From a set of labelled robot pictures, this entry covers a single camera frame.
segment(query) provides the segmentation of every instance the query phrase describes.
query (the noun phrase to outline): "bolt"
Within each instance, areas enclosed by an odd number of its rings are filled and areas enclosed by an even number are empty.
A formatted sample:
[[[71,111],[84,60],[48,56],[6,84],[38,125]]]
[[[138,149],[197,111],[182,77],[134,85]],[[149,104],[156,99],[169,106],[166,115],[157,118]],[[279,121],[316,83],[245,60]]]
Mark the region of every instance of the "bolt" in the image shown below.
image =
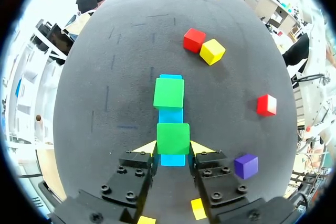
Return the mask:
[[[230,168],[224,166],[224,167],[222,167],[222,172],[223,172],[224,174],[228,174],[228,173],[230,173]]]
[[[142,177],[145,175],[145,172],[142,169],[136,169],[135,175],[136,177]]]
[[[222,197],[223,197],[223,195],[218,191],[211,194],[211,200],[212,201],[220,201],[222,199]]]
[[[204,177],[210,177],[212,175],[212,171],[210,169],[206,169],[203,171]]]
[[[237,191],[241,194],[245,194],[245,193],[247,193],[247,187],[243,186],[243,185],[240,185],[240,186],[237,187]]]
[[[111,192],[111,189],[108,185],[102,185],[100,190],[103,194],[109,194]]]
[[[102,223],[104,218],[103,215],[99,212],[94,212],[92,214],[90,214],[90,220],[93,223]]]
[[[127,173],[127,170],[123,166],[119,166],[117,173],[124,174]]]
[[[135,201],[137,199],[137,196],[135,195],[134,192],[129,191],[128,193],[126,193],[126,199],[128,201]]]
[[[249,215],[248,215],[248,218],[251,220],[251,221],[258,221],[260,219],[260,212],[257,210],[257,209],[253,209]]]

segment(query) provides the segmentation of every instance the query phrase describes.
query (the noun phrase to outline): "black table surface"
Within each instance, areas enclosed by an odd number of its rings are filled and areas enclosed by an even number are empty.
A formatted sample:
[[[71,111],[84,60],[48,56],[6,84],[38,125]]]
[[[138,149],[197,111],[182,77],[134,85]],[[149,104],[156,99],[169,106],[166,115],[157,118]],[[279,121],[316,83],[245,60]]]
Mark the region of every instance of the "black table surface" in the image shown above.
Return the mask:
[[[226,53],[208,66],[182,47],[189,28],[215,38]],[[68,196],[99,196],[125,150],[156,139],[155,79],[185,80],[184,122],[191,140],[232,160],[258,156],[259,172],[242,181],[247,198],[270,200],[288,185],[296,152],[296,107],[283,58],[243,0],[107,0],[75,41],[54,114],[55,155]],[[277,115],[256,113],[264,94]],[[144,215],[160,223],[195,223],[199,197],[188,167],[159,167]],[[207,223],[207,219],[198,223]]]

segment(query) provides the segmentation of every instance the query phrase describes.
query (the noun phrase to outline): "green cube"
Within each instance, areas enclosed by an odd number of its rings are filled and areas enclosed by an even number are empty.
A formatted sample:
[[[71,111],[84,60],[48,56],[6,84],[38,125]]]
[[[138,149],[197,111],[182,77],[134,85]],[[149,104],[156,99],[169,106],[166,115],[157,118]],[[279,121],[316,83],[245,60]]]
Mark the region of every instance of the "green cube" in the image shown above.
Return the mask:
[[[188,154],[190,128],[188,123],[158,123],[156,128],[158,154]]]
[[[183,108],[184,80],[157,78],[154,92],[154,107],[157,109]]]

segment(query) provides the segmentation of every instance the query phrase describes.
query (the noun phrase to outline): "blue cube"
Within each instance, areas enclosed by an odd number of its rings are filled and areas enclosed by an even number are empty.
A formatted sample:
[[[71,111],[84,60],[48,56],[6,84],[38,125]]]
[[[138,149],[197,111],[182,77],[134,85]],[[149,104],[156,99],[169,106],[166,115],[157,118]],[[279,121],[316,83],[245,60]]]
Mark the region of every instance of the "blue cube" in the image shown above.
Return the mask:
[[[185,155],[180,154],[161,154],[162,166],[185,166]]]
[[[159,123],[183,123],[183,109],[159,110]]]
[[[180,74],[161,74],[160,78],[181,79],[182,80],[182,75],[180,75]]]

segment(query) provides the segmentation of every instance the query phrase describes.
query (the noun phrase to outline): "cube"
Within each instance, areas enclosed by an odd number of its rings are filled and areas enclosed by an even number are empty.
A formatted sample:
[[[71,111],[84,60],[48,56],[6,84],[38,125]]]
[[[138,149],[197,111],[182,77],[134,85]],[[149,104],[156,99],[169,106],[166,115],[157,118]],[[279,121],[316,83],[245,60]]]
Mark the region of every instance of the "cube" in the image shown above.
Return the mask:
[[[187,123],[158,123],[156,127],[158,154],[188,154],[190,127]]]
[[[185,155],[162,154],[161,155],[161,165],[162,166],[183,167],[185,166]]]
[[[140,216],[138,224],[155,224],[156,220],[145,216]]]
[[[183,109],[159,110],[159,123],[183,123]]]
[[[161,74],[160,78],[166,79],[182,79],[182,75],[180,74]]]
[[[203,43],[201,52],[199,55],[208,63],[209,66],[218,62],[223,54],[225,53],[225,48],[215,39],[211,39],[206,43]]]
[[[258,157],[246,154],[235,159],[235,171],[242,179],[247,179],[258,173]]]
[[[154,91],[154,107],[178,110],[183,108],[184,80],[157,78]]]
[[[194,28],[190,28],[183,38],[183,47],[194,53],[199,53],[205,40],[205,33]]]
[[[269,94],[258,98],[257,113],[263,116],[272,116],[277,114],[277,99]]]

